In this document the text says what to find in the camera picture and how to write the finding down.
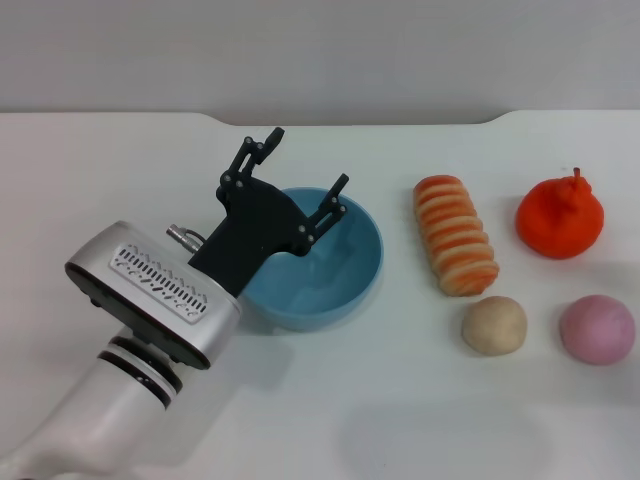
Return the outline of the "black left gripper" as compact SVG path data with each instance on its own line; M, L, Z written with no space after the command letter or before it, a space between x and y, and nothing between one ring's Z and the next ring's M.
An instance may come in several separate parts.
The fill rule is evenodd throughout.
M264 141L244 138L221 175L217 199L226 217L189 260L189 265L238 296L272 255L305 256L347 213L340 193L349 182L342 173L315 211L306 215L284 192L253 176L277 148L285 130L276 127Z

